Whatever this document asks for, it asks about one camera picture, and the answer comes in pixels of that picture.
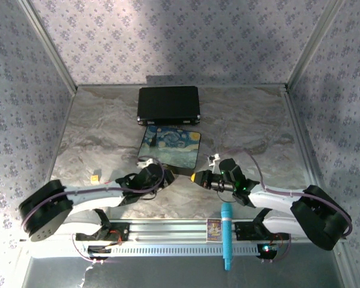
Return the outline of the small picture card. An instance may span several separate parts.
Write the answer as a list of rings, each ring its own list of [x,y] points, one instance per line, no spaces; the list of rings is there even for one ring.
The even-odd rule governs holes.
[[[222,242],[222,223],[220,219],[208,218],[206,220],[206,241]]]

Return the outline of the blue toy microphone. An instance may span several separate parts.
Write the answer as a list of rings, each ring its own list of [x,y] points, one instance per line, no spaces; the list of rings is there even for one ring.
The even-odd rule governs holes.
[[[222,244],[223,244],[223,260],[225,271],[231,270],[231,262],[233,258],[232,248],[232,218],[233,208],[231,203],[224,202],[221,206],[221,224],[222,224]]]

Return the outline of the black hard case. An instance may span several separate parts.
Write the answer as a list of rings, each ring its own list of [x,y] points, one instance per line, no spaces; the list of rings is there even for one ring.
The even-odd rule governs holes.
[[[196,86],[163,86],[139,89],[137,123],[147,125],[196,125],[200,122]]]

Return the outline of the black connector module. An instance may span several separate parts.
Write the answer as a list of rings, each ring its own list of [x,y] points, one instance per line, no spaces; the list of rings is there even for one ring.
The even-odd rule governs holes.
[[[112,250],[106,246],[89,245],[87,248],[87,253],[91,260],[106,260],[111,252]]]

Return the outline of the black controller board with LED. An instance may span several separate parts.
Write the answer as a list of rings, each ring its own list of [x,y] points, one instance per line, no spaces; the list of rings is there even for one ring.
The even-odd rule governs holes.
[[[257,258],[260,260],[273,261],[278,253],[278,246],[276,244],[258,244],[257,249],[259,252]]]

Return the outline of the grey metal sheet panel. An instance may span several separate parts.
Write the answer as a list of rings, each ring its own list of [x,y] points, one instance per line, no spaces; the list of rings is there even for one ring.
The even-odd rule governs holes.
[[[91,265],[81,258],[32,259],[22,288],[344,288],[331,256],[304,260],[290,253],[276,263],[235,257],[122,257]]]

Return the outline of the aluminium mounting rail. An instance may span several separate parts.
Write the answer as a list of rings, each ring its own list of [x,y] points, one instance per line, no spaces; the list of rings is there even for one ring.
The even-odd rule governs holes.
[[[122,245],[127,242],[137,244],[194,244],[194,243],[214,243],[206,241],[206,220],[158,220],[158,219],[140,219],[140,220],[110,220],[111,223],[121,222],[130,223],[130,232],[128,240],[125,242],[110,242],[110,241],[76,241],[72,234],[54,234],[42,241],[62,241],[72,237],[75,242],[83,242],[85,244],[93,243],[95,245]],[[299,235],[290,235],[289,240],[281,241],[237,241],[234,231],[235,222],[253,222],[254,220],[233,220],[232,221],[232,239],[233,242],[258,242],[270,244],[285,244],[292,238],[298,240],[311,242],[308,238]]]

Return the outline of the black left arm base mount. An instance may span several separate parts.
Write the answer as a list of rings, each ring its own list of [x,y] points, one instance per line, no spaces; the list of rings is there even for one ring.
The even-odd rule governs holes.
[[[78,233],[74,239],[76,241],[110,241],[125,242],[128,240],[130,223],[109,223],[103,225],[98,231],[91,235]]]

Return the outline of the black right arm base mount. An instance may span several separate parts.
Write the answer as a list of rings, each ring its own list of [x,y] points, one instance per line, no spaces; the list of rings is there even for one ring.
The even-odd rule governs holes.
[[[289,240],[287,233],[271,233],[263,224],[254,222],[235,222],[237,241],[281,241]]]

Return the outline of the aluminium side frame rail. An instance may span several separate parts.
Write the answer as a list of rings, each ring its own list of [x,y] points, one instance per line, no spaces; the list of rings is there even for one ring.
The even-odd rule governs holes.
[[[310,138],[305,134],[305,124],[298,115],[293,99],[289,94],[289,88],[282,84],[281,91],[284,96],[286,111],[289,114],[290,123],[293,126],[296,144],[299,149],[301,161],[305,169],[305,178],[308,182],[319,186],[329,193],[328,188],[320,178],[319,166],[315,156],[311,154],[312,144]],[[340,272],[341,282],[345,288],[360,288],[359,272],[355,266],[348,238],[337,242],[333,249],[334,258]]]

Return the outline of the aluminium corner frame post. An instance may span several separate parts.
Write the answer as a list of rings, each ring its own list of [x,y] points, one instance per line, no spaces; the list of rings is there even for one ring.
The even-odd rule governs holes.
[[[16,0],[17,3],[22,8],[26,18],[30,22],[31,26],[35,30],[36,35],[38,36],[41,44],[43,45],[47,55],[52,61],[53,65],[57,69],[57,72],[63,82],[65,83],[68,90],[75,94],[77,92],[77,86],[71,77],[68,68],[64,64],[62,58],[60,57],[56,46],[54,45],[52,38],[50,37],[47,29],[44,27],[41,17],[38,15],[36,9],[34,8],[31,0]]]
[[[305,45],[301,56],[290,74],[286,83],[287,92],[291,91],[298,84],[345,1],[346,0],[328,0],[328,3],[323,9],[312,34],[308,38],[307,44]]]

